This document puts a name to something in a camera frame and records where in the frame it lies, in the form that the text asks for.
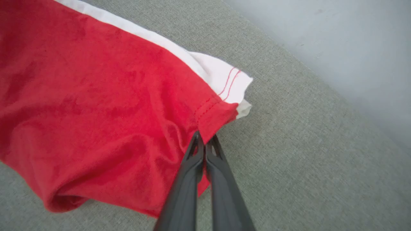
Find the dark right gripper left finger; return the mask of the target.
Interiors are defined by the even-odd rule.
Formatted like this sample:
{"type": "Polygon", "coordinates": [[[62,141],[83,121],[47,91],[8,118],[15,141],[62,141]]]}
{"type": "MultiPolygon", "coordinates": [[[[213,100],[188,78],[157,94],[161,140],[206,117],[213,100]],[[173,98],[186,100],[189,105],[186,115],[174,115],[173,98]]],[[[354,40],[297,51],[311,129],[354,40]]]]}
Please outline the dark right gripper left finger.
{"type": "Polygon", "coordinates": [[[204,165],[204,142],[196,131],[181,161],[154,231],[195,231],[197,184],[204,165]]]}

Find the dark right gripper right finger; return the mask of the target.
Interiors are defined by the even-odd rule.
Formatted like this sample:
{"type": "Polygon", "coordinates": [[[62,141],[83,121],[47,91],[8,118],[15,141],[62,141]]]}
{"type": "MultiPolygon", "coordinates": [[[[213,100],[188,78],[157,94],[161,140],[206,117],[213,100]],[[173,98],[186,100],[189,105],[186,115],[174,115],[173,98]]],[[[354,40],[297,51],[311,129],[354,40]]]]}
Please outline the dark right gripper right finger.
{"type": "Polygon", "coordinates": [[[213,230],[255,231],[217,135],[205,146],[205,162],[207,179],[211,184],[213,230]]]}

